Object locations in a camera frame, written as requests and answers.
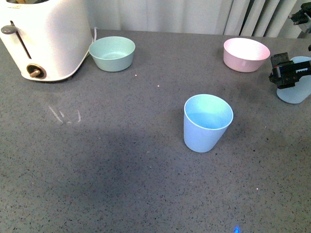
white toaster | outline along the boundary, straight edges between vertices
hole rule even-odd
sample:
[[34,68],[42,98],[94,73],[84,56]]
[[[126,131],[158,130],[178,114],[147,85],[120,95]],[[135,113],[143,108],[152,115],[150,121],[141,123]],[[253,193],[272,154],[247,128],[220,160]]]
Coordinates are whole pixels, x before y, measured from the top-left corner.
[[0,0],[0,38],[29,80],[70,77],[93,41],[83,0]]

plastic cup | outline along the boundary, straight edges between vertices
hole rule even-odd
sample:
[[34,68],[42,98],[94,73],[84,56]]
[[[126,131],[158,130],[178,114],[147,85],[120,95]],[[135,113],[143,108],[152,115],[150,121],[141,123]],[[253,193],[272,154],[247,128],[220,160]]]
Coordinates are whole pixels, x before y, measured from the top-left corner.
[[233,111],[223,99],[201,94],[192,96],[184,107],[184,140],[195,152],[210,151],[233,120]]
[[[311,61],[311,57],[293,57],[291,59],[294,63]],[[304,101],[311,94],[311,75],[306,75],[300,78],[299,82],[295,83],[295,86],[277,89],[277,96],[287,103],[297,104]]]

curtain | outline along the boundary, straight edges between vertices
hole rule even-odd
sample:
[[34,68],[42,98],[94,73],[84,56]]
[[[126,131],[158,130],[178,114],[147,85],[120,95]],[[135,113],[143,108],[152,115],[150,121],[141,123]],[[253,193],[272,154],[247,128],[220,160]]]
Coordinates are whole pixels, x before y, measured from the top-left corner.
[[287,19],[307,0],[92,0],[91,27],[297,38]]

mint green bowl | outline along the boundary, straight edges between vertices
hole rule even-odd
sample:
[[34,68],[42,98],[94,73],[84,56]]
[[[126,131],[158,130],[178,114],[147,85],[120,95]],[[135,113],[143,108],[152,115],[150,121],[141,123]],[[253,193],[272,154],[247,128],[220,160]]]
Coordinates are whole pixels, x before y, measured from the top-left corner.
[[135,44],[120,36],[104,37],[93,42],[89,53],[99,69],[118,72],[128,68],[133,61]]

light blue container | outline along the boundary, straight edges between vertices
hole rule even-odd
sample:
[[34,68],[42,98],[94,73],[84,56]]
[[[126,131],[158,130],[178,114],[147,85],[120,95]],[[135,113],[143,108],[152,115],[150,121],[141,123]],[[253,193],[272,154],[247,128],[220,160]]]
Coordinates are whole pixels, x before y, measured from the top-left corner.
[[133,61],[135,43],[125,37],[109,36],[93,42],[89,53],[99,69],[118,72],[128,68]]
[[223,99],[201,94],[192,96],[184,107],[184,140],[191,150],[211,150],[233,120],[233,111]]

